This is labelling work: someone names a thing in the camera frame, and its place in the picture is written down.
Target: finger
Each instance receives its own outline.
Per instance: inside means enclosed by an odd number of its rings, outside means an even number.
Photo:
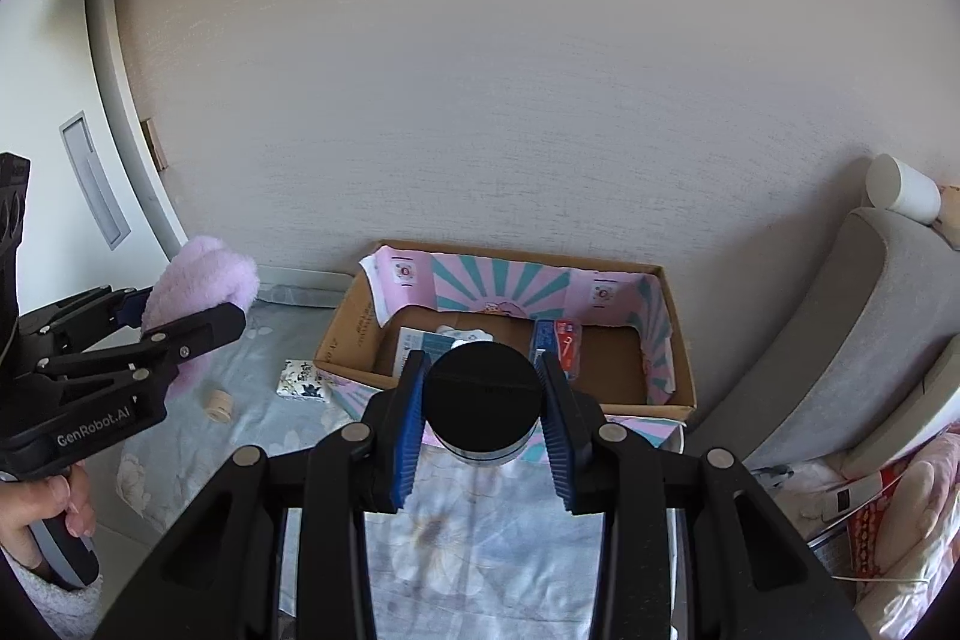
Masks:
[[[66,530],[74,537],[81,534],[93,534],[97,525],[97,516],[93,511],[91,504],[85,504],[77,512],[69,512],[66,515]]]
[[[54,475],[36,482],[0,482],[0,527],[25,527],[61,514],[70,500],[66,477]]]
[[[2,528],[0,546],[28,570],[35,570],[43,563],[37,541],[26,527]]]
[[[80,464],[70,467],[70,503],[67,509],[78,511],[90,501],[90,475]]]

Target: floral bedsheet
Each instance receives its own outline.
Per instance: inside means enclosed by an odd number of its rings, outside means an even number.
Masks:
[[[166,530],[237,447],[306,448],[352,417],[336,402],[277,396],[290,357],[312,352],[330,310],[257,302],[246,335],[208,379],[168,405],[165,423],[125,443],[117,491]],[[203,413],[213,389],[233,397],[229,424]],[[424,445],[406,509],[367,516],[373,610],[382,640],[566,640],[587,636],[602,519],[574,518],[546,464],[473,467]],[[299,512],[284,546],[280,607],[295,614]]]

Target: screw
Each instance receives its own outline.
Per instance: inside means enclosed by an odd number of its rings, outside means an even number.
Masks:
[[[251,467],[260,461],[260,449],[256,445],[244,445],[233,452],[232,458],[238,467]]]
[[[711,448],[707,451],[707,462],[717,469],[730,469],[733,466],[733,453],[723,448]]]
[[[598,429],[597,434],[606,442],[623,442],[627,438],[627,429],[618,423],[605,423]]]
[[[347,426],[344,426],[343,429],[340,429],[340,437],[346,439],[347,442],[363,442],[369,436],[370,427],[359,421],[349,423]]]

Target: white cylinder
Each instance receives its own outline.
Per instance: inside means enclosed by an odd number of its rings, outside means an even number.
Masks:
[[[867,196],[875,207],[924,225],[933,223],[940,213],[937,184],[886,153],[878,155],[867,170]]]
[[[213,390],[203,408],[206,417],[217,423],[229,423],[233,413],[233,397],[227,391]]]

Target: black lid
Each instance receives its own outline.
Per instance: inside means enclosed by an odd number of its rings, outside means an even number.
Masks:
[[[541,398],[533,365],[500,342],[453,348],[424,380],[426,420],[443,444],[469,461],[515,456],[539,418]]]

